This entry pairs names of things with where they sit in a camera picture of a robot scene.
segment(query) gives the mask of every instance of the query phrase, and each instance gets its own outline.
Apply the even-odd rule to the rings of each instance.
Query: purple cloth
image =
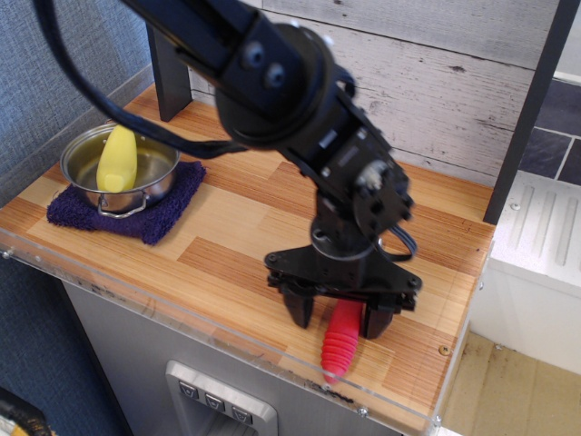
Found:
[[[173,188],[155,206],[116,219],[101,216],[94,206],[87,204],[76,188],[68,186],[46,210],[49,223],[81,230],[105,230],[141,238],[149,245],[157,244],[177,223],[192,196],[202,183],[206,170],[199,162],[180,162],[176,166]]]

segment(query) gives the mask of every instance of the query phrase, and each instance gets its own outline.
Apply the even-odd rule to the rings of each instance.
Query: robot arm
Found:
[[[375,338],[394,313],[413,310],[421,280],[393,263],[415,251],[413,240],[398,227],[411,216],[408,177],[391,158],[380,131],[353,104],[354,80],[335,64],[323,39],[306,28],[274,25],[236,0],[123,1],[215,86],[216,106],[231,142],[186,144],[144,120],[134,123],[121,110],[107,112],[110,106],[103,98],[71,73],[66,51],[59,53],[52,2],[35,0],[35,6],[63,69],[119,123],[197,157],[249,148],[277,150],[313,180],[318,191],[312,244],[270,253],[265,260],[269,285],[283,293],[293,320],[308,325],[317,295],[363,301],[361,332]],[[387,230],[408,246],[410,256],[383,251],[379,237]]]

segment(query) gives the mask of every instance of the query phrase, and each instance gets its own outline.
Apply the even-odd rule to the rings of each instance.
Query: wooden countertop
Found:
[[[127,108],[159,122],[153,87]],[[193,140],[227,137],[215,110],[200,103],[167,125]],[[0,246],[172,328],[202,330],[215,344],[255,355],[263,368],[282,368],[314,382],[310,387],[322,385],[320,346],[335,300],[318,297],[303,330],[267,286],[262,263],[266,253],[310,243],[313,183],[272,152],[225,155],[203,164],[208,174],[200,190],[154,247],[48,223],[46,206],[67,185],[58,165],[0,210]],[[417,203],[413,221],[404,227],[418,241],[419,253],[401,265],[424,282],[417,309],[396,316],[377,340],[360,340],[349,383],[332,388],[343,400],[330,397],[352,399],[380,421],[420,433],[427,428],[420,415],[438,413],[494,227],[481,221],[489,188],[404,168]],[[441,346],[452,353],[443,355]]]

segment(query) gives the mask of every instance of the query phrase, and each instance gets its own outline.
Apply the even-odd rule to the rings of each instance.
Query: red object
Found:
[[[323,370],[342,376],[347,372],[359,341],[362,302],[337,300],[323,340],[320,365]],[[327,383],[337,380],[324,374]]]

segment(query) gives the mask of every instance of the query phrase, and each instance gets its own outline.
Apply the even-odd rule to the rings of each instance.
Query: stainless steel pot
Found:
[[[158,203],[172,189],[180,152],[136,135],[134,188],[120,193],[99,191],[97,166],[105,141],[114,127],[115,124],[95,127],[70,142],[61,155],[61,170],[83,200],[96,207],[99,214],[121,219]]]

